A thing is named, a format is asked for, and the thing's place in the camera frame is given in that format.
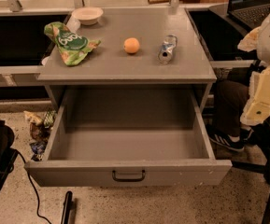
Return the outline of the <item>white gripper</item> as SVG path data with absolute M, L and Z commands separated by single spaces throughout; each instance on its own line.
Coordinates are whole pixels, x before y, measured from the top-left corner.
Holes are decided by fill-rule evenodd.
M 256 27 L 244 36 L 237 48 L 245 52 L 251 52 L 257 48 L 257 57 L 270 64 L 270 14 L 260 28 Z M 249 82 L 249 99 L 243 109 L 240 122 L 248 126 L 256 126 L 269 117 L 270 66 L 261 73 L 252 73 Z

